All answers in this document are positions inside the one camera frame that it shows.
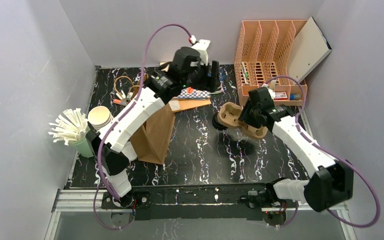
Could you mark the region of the brown paper bag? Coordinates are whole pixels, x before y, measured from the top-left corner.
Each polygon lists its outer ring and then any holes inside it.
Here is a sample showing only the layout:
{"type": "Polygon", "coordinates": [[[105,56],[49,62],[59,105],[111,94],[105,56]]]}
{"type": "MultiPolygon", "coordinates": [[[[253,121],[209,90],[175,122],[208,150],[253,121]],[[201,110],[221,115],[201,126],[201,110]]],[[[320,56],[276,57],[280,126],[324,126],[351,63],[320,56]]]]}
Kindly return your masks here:
{"type": "Polygon", "coordinates": [[[150,115],[147,110],[158,107],[154,93],[148,88],[140,91],[139,100],[127,114],[129,129],[136,129],[130,137],[132,149],[139,161],[163,165],[174,127],[175,116],[168,104],[150,115]]]}

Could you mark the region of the cardboard cup carrier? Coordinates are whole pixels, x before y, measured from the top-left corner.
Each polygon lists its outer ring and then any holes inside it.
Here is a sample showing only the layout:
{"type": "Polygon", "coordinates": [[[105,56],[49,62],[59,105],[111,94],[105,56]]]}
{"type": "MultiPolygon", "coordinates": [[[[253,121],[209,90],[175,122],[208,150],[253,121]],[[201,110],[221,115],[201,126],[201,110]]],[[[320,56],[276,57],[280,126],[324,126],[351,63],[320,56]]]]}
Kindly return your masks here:
{"type": "Polygon", "coordinates": [[[240,130],[249,138],[255,140],[264,138],[269,131],[268,128],[265,126],[256,128],[248,123],[243,122],[240,120],[240,115],[242,113],[243,108],[240,105],[237,105],[233,102],[227,102],[221,106],[219,112],[216,114],[215,119],[223,127],[240,130]]]}

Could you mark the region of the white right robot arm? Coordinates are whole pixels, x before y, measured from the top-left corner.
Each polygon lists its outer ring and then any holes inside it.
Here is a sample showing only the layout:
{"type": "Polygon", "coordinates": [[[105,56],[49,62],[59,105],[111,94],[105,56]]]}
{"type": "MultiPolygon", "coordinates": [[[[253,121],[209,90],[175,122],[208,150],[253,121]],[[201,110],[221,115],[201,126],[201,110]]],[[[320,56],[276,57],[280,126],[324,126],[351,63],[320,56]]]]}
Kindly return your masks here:
{"type": "Polygon", "coordinates": [[[252,127],[266,127],[281,139],[306,169],[309,180],[280,179],[267,185],[274,199],[294,200],[316,212],[353,196],[354,172],[346,164],[315,147],[315,141],[296,122],[285,105],[275,105],[267,87],[251,90],[239,120],[252,127]]]}

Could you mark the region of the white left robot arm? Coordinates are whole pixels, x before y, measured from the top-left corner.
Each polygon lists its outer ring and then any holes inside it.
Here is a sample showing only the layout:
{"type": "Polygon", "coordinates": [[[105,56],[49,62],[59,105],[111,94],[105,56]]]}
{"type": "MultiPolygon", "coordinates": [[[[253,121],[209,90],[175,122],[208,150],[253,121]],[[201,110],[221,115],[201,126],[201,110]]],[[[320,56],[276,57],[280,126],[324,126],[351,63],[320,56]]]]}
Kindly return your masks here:
{"type": "Polygon", "coordinates": [[[213,93],[220,86],[219,62],[209,63],[211,42],[199,39],[178,49],[166,62],[141,83],[133,100],[99,130],[87,133],[88,144],[95,152],[101,183],[117,200],[131,191],[126,168],[137,158],[130,138],[157,111],[181,94],[183,89],[213,93]]]}

